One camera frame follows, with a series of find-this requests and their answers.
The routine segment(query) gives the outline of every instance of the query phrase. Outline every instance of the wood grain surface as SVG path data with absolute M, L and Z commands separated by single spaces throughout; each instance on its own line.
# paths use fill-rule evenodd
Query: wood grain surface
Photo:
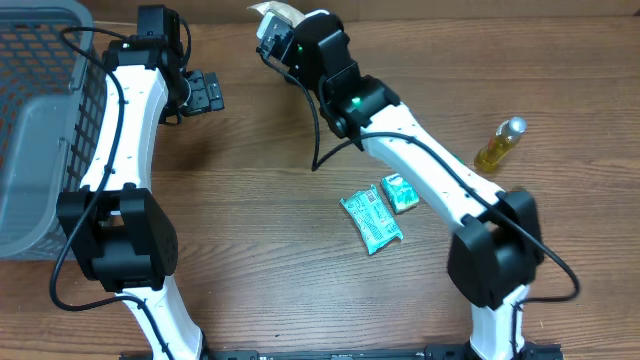
M 138 5 L 164 3 L 193 24 L 255 22 L 260 0 L 79 0 L 94 19 L 135 23 Z M 329 9 L 343 21 L 631 16 L 640 0 L 283 0 L 303 12 Z
M 405 239 L 368 256 L 339 204 L 392 171 L 346 149 L 311 173 L 299 89 L 257 58 L 255 24 L 193 26 L 192 68 L 216 71 L 226 109 L 160 127 L 154 196 L 178 231 L 186 306 L 215 349 L 420 347 L 464 342 L 468 302 L 446 273 L 450 237 L 426 205 Z M 133 27 L 113 29 L 132 33 Z M 640 20 L 433 20 L 346 25 L 364 73 L 471 162 L 512 115 L 530 131 L 489 179 L 537 199 L 544 240 L 575 269 L 576 302 L 529 305 L 524 333 L 566 359 L 640 358 Z M 98 37 L 97 47 L 107 44 Z M 338 140 L 322 124 L 324 151 Z M 50 262 L 0 264 L 1 359 L 115 359 L 148 345 L 123 305 L 65 313 Z M 103 298 L 68 263 L 62 298 Z M 548 259 L 533 294 L 570 291 Z

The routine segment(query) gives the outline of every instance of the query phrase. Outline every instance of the bottle cap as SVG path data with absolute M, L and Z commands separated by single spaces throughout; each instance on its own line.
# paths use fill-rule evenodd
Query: bottle cap
M 519 116 L 514 116 L 509 120 L 507 132 L 509 136 L 521 136 L 527 130 L 527 121 Z

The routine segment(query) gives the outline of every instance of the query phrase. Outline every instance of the basket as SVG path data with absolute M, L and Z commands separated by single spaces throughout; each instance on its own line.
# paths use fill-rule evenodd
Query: basket
M 52 259 L 66 241 L 56 217 L 95 152 L 105 75 L 59 39 L 93 26 L 75 1 L 0 0 L 0 258 Z M 67 34 L 95 54 L 90 32 Z

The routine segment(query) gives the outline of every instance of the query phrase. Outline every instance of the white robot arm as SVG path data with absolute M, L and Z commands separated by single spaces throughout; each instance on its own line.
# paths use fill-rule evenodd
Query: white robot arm
M 81 190 L 60 194 L 57 216 L 70 236 L 88 200 L 100 199 L 84 222 L 81 238 L 71 245 L 84 275 L 123 299 L 151 344 L 152 359 L 200 360 L 208 353 L 206 339 L 189 317 L 173 277 L 177 237 L 151 195 L 151 161 L 158 125 L 168 116 L 176 115 L 179 123 L 182 116 L 221 110 L 224 104 L 215 74 L 186 71 L 188 55 L 182 54 L 178 15 L 164 6 L 142 6 L 138 17 L 138 35 L 111 42 L 103 56 L 124 98 L 107 76 L 95 154 Z M 115 143 L 121 101 L 119 145 L 106 187 L 97 192 Z M 112 216 L 120 216 L 124 225 L 112 225 Z M 147 309 L 125 300 L 132 297 L 146 305 L 153 325 Z
M 337 16 L 315 11 L 292 26 L 295 22 L 278 11 L 264 15 L 256 49 L 263 61 L 273 67 L 268 59 L 275 58 L 288 66 L 285 78 L 315 91 L 322 116 L 334 134 L 349 137 L 361 150 L 397 171 L 448 225 L 453 234 L 449 274 L 472 308 L 468 355 L 482 360 L 517 356 L 513 349 L 520 353 L 525 341 L 522 314 L 517 312 L 514 321 L 513 309 L 526 298 L 542 254 L 508 229 L 490 232 L 484 225 L 492 220 L 489 209 L 470 196 L 434 156 L 488 206 L 510 213 L 540 239 L 533 199 L 528 193 L 506 194 L 473 173 L 420 126 L 392 90 L 370 76 L 361 77 L 347 49 L 350 39 Z M 375 136 L 380 133 L 411 137 L 430 148 L 434 156 L 398 137 Z

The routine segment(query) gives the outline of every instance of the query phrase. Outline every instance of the green wrapper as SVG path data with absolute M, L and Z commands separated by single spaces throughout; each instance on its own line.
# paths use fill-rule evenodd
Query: green wrapper
M 393 212 L 396 214 L 400 214 L 420 202 L 418 193 L 413 190 L 413 187 L 411 187 L 407 180 L 403 179 L 399 174 L 393 174 L 383 178 L 381 184 L 382 190 L 384 190 L 385 195 L 387 195 Z
M 402 232 L 393 215 L 382 202 L 375 185 L 367 191 L 358 191 L 340 203 L 356 223 L 369 255 L 383 248 L 396 237 L 402 240 Z

